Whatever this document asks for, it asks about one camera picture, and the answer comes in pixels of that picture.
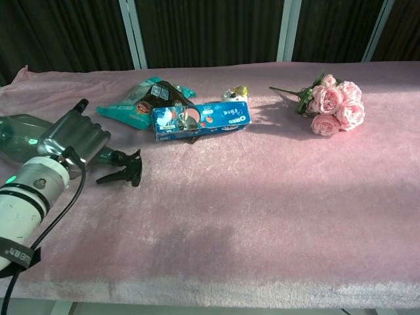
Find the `pink fabric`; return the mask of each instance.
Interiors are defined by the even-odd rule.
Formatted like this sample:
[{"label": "pink fabric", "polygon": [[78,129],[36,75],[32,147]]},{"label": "pink fabric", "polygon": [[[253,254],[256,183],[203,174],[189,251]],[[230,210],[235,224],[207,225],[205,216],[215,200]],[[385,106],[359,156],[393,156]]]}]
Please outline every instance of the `pink fabric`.
[{"label": "pink fabric", "polygon": [[[320,73],[355,82],[363,125],[323,138],[293,96]],[[31,73],[0,91],[2,115],[56,121],[79,99],[112,134],[142,148],[140,188],[87,187],[23,273],[15,297],[249,307],[420,306],[420,62],[269,63],[129,72]],[[196,103],[247,85],[243,131],[156,142],[95,113],[159,75]],[[1,180],[14,173],[0,168]],[[38,232],[74,193],[58,200]],[[7,281],[0,281],[0,295]]]}]

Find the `black strap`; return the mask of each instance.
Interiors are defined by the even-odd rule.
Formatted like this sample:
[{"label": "black strap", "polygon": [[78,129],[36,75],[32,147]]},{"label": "black strap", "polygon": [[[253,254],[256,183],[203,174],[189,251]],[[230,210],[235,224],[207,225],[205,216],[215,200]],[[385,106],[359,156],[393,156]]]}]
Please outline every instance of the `black strap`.
[{"label": "black strap", "polygon": [[33,257],[33,250],[15,241],[0,237],[0,257],[28,269]]},{"label": "black strap", "polygon": [[[38,248],[33,252],[33,257],[32,257],[32,260],[31,260],[31,264],[29,265],[29,268],[35,266],[40,261],[41,261],[41,248]],[[0,279],[13,276],[18,269],[20,271],[22,271],[22,266],[12,262],[6,268],[4,268],[2,271],[0,271]]]},{"label": "black strap", "polygon": [[29,269],[41,261],[41,248],[32,250],[7,238],[0,237],[0,257],[12,263],[0,271],[0,278],[12,276],[16,269]]}]

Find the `pink rose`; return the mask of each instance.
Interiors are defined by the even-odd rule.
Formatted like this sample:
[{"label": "pink rose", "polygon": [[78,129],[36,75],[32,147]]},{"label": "pink rose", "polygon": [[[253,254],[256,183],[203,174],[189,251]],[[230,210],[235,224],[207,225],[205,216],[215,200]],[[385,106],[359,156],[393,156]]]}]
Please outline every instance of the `pink rose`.
[{"label": "pink rose", "polygon": [[317,85],[312,90],[312,97],[314,100],[309,103],[308,109],[310,112],[320,113],[321,115],[334,114],[343,101],[343,94],[334,86]]},{"label": "pink rose", "polygon": [[317,115],[311,127],[315,134],[329,137],[339,132],[340,122],[332,115]]},{"label": "pink rose", "polygon": [[365,108],[359,100],[350,99],[341,104],[335,115],[341,123],[340,129],[349,131],[363,123]]},{"label": "pink rose", "polygon": [[329,87],[331,85],[335,85],[336,80],[332,74],[327,74],[321,81],[321,85],[324,87]]},{"label": "pink rose", "polygon": [[338,88],[342,92],[344,100],[362,99],[362,91],[353,82],[344,81]]}]

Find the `green light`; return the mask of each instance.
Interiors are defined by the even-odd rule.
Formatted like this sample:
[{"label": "green light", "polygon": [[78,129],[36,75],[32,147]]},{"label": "green light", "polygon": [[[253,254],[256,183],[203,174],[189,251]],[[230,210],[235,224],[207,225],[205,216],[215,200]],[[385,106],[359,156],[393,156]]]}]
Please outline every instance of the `green light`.
[{"label": "green light", "polygon": [[9,178],[8,180],[6,180],[6,184],[10,184],[12,181],[14,181],[16,179],[16,175],[13,175],[11,178]]}]

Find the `white cylindrical motor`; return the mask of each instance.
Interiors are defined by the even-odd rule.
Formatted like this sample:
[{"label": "white cylindrical motor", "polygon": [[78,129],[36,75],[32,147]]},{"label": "white cylindrical motor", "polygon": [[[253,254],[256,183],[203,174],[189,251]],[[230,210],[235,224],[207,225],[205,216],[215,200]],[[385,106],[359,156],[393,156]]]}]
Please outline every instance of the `white cylindrical motor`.
[{"label": "white cylindrical motor", "polygon": [[[52,157],[34,157],[0,188],[1,238],[27,245],[33,230],[68,187],[65,166]],[[0,270],[11,262],[0,257]]]}]

